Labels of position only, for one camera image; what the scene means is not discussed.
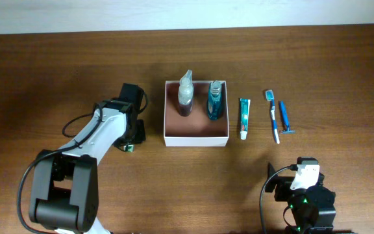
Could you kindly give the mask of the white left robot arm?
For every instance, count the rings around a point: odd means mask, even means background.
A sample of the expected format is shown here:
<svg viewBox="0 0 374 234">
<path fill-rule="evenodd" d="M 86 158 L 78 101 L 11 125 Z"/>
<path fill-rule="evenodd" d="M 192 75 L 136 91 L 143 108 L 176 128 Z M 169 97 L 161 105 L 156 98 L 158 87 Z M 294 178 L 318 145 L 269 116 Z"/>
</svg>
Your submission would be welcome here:
<svg viewBox="0 0 374 234">
<path fill-rule="evenodd" d="M 57 233 L 107 233 L 97 217 L 97 167 L 113 143 L 132 142 L 143 110 L 140 101 L 129 98 L 103 101 L 72 140 L 41 151 L 30 166 L 31 222 Z"/>
</svg>

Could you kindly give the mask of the green white small tube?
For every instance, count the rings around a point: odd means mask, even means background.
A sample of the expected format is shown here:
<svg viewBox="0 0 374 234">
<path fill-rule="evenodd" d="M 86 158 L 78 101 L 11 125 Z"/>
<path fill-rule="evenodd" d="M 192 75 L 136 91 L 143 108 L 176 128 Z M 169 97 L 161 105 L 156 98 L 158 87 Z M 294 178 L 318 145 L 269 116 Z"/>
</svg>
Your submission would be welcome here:
<svg viewBox="0 0 374 234">
<path fill-rule="evenodd" d="M 126 144 L 122 147 L 122 150 L 124 152 L 132 153 L 134 151 L 134 145 L 133 144 Z"/>
</svg>

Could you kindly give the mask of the clear spray bottle purple liquid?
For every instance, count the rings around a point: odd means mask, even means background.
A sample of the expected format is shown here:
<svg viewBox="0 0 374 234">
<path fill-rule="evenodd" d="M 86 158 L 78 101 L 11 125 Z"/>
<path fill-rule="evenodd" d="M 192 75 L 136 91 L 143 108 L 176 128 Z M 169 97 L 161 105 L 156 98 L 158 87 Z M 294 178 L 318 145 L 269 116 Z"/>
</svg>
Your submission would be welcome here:
<svg viewBox="0 0 374 234">
<path fill-rule="evenodd" d="M 178 102 L 180 115 L 189 116 L 193 107 L 192 70 L 188 70 L 179 81 Z"/>
</svg>

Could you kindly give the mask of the blue mouthwash bottle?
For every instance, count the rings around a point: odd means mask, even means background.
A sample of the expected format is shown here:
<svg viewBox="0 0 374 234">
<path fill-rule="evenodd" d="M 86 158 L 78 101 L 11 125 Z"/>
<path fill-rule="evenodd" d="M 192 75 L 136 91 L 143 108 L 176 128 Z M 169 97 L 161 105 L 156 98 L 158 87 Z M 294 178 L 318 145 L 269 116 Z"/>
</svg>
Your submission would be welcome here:
<svg viewBox="0 0 374 234">
<path fill-rule="evenodd" d="M 207 100 L 207 114 L 211 120 L 220 118 L 222 105 L 222 83 L 220 81 L 213 81 L 209 85 L 208 100 Z"/>
</svg>

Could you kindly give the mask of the teal white toothpaste tube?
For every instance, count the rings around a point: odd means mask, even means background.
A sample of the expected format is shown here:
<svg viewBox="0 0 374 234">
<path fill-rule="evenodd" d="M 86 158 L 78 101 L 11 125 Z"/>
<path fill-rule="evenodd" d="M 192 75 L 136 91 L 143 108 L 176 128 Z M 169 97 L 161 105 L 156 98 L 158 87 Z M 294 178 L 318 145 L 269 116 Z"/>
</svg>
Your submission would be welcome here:
<svg viewBox="0 0 374 234">
<path fill-rule="evenodd" d="M 242 140 L 245 140 L 248 134 L 250 102 L 251 102 L 250 99 L 240 98 L 240 111 L 241 111 L 240 138 Z"/>
</svg>

